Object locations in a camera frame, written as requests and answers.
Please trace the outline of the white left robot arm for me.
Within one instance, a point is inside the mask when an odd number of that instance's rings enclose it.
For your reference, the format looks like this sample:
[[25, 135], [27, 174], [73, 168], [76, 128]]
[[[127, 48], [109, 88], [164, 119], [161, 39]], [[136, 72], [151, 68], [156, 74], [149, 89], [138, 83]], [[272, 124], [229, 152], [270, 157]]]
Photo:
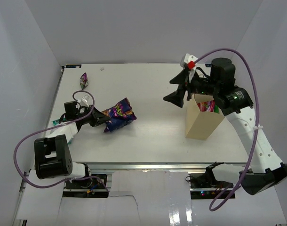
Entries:
[[96, 127], [111, 118], [96, 108], [91, 110], [91, 105], [78, 107], [76, 101], [64, 103], [64, 108], [64, 116], [69, 124], [54, 129], [47, 137], [34, 141], [36, 175], [39, 179], [55, 177], [76, 179], [81, 187], [87, 188], [92, 184], [89, 168], [84, 163], [72, 161], [69, 142], [83, 125]]

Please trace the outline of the dark blue purple snack bag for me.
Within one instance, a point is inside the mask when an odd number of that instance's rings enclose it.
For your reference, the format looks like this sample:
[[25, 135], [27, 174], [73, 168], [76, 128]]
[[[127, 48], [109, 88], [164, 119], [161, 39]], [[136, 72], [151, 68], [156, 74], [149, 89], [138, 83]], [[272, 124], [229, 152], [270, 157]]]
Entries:
[[102, 111], [102, 113], [110, 117], [110, 119], [105, 122], [106, 127], [104, 133], [113, 132], [131, 124], [137, 119], [132, 111], [128, 98], [120, 100], [115, 106]]

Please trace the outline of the pink Fox's candy bag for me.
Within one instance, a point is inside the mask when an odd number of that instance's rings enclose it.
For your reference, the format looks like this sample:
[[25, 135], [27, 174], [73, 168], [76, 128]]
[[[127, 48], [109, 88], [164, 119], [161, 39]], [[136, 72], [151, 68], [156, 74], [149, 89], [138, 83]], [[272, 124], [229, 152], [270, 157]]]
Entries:
[[197, 106], [201, 112], [217, 112], [214, 100], [197, 103]]

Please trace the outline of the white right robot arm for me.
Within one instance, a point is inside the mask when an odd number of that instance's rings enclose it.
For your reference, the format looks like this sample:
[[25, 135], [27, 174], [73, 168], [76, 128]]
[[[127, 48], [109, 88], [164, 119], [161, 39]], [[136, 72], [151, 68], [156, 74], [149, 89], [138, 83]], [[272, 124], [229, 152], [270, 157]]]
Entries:
[[202, 69], [197, 66], [197, 60], [190, 54], [183, 57], [182, 71], [170, 80], [178, 88], [165, 96], [164, 101], [182, 108], [185, 94], [187, 100], [191, 100], [193, 94], [212, 96], [248, 154], [244, 167], [223, 162], [209, 165], [203, 175], [206, 184], [212, 188], [222, 181], [238, 184], [250, 195], [279, 184], [287, 178], [287, 164], [274, 152], [259, 124], [256, 102], [244, 88], [235, 85], [235, 65], [230, 59], [215, 58], [210, 64], [210, 74], [199, 76], [197, 72]]

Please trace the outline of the green Fox's candy bag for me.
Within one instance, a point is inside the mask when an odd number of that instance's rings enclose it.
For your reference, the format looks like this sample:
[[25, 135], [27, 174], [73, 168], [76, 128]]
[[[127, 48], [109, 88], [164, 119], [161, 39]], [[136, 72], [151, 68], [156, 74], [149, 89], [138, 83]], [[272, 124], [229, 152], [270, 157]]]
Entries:
[[215, 113], [219, 113], [219, 108], [218, 108], [217, 105], [215, 105], [214, 112], [215, 112]]

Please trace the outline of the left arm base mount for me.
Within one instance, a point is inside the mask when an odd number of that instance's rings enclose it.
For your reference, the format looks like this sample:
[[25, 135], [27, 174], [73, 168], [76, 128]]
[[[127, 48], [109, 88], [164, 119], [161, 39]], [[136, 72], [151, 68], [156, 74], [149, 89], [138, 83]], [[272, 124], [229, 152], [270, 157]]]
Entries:
[[70, 198], [107, 198], [108, 192], [103, 184], [110, 188], [111, 179], [107, 174], [93, 174], [98, 177], [102, 183], [96, 178], [82, 181], [68, 181], [64, 184], [63, 197]]

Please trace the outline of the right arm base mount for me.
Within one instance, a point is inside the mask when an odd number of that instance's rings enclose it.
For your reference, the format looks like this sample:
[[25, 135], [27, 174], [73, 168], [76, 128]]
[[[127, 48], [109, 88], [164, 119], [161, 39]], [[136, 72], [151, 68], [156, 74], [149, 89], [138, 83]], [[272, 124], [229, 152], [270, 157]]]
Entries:
[[226, 191], [219, 197], [220, 199], [224, 199], [233, 189], [232, 183], [219, 181], [211, 184], [211, 182], [206, 178], [205, 174], [189, 174], [185, 178], [185, 181], [190, 185], [192, 200], [212, 200], [221, 191], [226, 189]]

